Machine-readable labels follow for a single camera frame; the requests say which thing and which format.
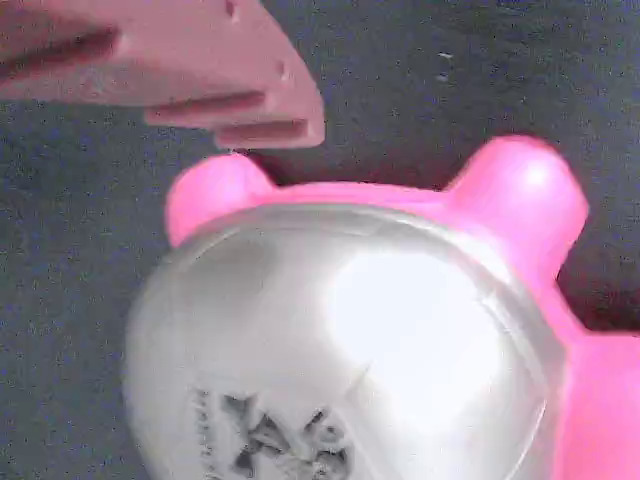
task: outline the pink toy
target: pink toy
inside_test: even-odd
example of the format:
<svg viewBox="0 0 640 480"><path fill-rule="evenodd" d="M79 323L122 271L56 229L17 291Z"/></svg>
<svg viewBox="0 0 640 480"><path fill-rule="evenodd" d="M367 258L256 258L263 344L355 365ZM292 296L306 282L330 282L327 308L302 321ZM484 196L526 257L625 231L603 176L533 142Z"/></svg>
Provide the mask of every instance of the pink toy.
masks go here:
<svg viewBox="0 0 640 480"><path fill-rule="evenodd" d="M566 351L552 478L640 478L640 340L587 331L558 290L556 275L588 207L550 146L528 137L496 138L443 192L357 183L279 188L245 156L213 157L184 172L171 189L169 238L178 247L214 219L282 204L388 207L490 245L526 284Z"/></svg>
<svg viewBox="0 0 640 480"><path fill-rule="evenodd" d="M256 0L2 0L0 98L142 107L222 147L324 139L320 93Z"/></svg>

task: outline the pink plastic piece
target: pink plastic piece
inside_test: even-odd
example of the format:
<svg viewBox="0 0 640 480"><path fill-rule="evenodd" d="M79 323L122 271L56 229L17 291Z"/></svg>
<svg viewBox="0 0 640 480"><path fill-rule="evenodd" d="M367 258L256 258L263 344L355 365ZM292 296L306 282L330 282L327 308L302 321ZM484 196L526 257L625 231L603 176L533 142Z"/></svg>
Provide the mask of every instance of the pink plastic piece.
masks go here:
<svg viewBox="0 0 640 480"><path fill-rule="evenodd" d="M211 158L172 188L169 238L178 246L216 217L274 203L390 207L493 245L529 286L567 349L553 480L640 479L640 339L586 331L555 284L588 207L551 147L528 137L494 139L444 192L357 183L276 188L246 157Z"/></svg>
<svg viewBox="0 0 640 480"><path fill-rule="evenodd" d="M0 38L0 98L144 107L223 147L324 139L315 83L257 0L3 0Z"/></svg>

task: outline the dark gray background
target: dark gray background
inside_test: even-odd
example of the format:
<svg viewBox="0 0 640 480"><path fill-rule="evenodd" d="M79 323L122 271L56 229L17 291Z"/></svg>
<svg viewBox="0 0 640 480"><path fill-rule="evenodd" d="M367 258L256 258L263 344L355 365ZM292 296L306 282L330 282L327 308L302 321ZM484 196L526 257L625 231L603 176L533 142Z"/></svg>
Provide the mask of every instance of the dark gray background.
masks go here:
<svg viewBox="0 0 640 480"><path fill-rule="evenodd" d="M441 187L490 136L540 135L592 207L562 290L590 327L640 329L635 2L265 3L327 104L323 146L261 157L278 181ZM214 152L207 133L136 111L0 104L8 478L147 478L122 412L126 313L168 250L171 179Z"/></svg>

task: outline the pink body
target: pink body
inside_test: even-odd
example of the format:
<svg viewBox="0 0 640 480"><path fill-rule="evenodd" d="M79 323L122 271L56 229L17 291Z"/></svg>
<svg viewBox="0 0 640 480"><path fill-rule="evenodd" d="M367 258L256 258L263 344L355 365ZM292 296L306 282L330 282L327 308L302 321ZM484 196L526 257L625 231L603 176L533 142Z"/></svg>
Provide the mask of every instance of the pink body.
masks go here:
<svg viewBox="0 0 640 480"><path fill-rule="evenodd" d="M567 350L553 480L640 479L640 339L587 331L557 287L588 206L551 147L529 137L496 138L443 192L359 183L279 188L242 155L213 157L175 182L166 210L169 238L176 247L214 218L290 203L393 208L492 245L529 287Z"/></svg>

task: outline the plastic toy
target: plastic toy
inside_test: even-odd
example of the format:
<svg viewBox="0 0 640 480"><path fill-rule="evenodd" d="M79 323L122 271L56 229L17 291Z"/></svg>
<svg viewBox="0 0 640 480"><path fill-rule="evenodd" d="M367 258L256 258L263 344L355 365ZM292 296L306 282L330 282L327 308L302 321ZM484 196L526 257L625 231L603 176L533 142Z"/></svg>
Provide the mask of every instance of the plastic toy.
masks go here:
<svg viewBox="0 0 640 480"><path fill-rule="evenodd" d="M2 0L0 98L142 107L221 147L324 139L320 93L257 0Z"/></svg>
<svg viewBox="0 0 640 480"><path fill-rule="evenodd" d="M640 478L640 339L555 278L587 216L559 155L492 140L443 192L186 171L125 392L159 480Z"/></svg>

